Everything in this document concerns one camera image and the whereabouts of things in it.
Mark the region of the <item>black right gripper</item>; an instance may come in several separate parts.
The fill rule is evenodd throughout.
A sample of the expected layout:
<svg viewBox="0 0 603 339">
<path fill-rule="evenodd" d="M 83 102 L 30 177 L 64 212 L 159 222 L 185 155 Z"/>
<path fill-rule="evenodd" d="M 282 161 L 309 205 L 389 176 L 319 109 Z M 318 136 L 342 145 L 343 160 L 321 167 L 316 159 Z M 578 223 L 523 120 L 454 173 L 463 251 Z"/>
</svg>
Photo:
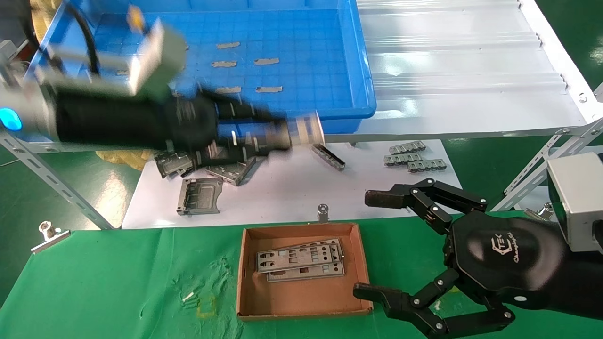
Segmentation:
<svg viewBox="0 0 603 339">
<path fill-rule="evenodd" d="M 568 247 L 558 226 L 484 214 L 485 198 L 433 178 L 394 184 L 388 191 L 368 190 L 365 204 L 410 209 L 438 234 L 448 234 L 443 252 L 450 268 L 416 294 L 355 284 L 353 296 L 379 303 L 386 317 L 411 323 L 428 339 L 457 339 L 504 330 L 515 315 L 502 303 L 567 311 L 567 280 L 562 274 Z M 453 223 L 441 205 L 466 215 Z M 485 311 L 448 318 L 433 313 L 431 305 L 454 286 Z"/>
</svg>

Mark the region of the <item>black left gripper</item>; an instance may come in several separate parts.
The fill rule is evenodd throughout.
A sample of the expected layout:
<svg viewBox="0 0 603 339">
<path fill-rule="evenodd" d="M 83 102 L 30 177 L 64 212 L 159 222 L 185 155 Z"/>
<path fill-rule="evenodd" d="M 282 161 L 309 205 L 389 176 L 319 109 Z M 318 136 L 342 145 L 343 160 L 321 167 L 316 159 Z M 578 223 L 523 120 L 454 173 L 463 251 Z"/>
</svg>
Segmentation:
<svg viewBox="0 0 603 339">
<path fill-rule="evenodd" d="M 57 137 L 62 142 L 188 150 L 194 167 L 246 162 L 293 147 L 288 131 L 266 128 L 267 135 L 231 130 L 219 135 L 218 124 L 254 122 L 286 124 L 285 117 L 252 103 L 199 89 L 193 99 L 102 98 L 61 92 L 56 96 Z"/>
</svg>

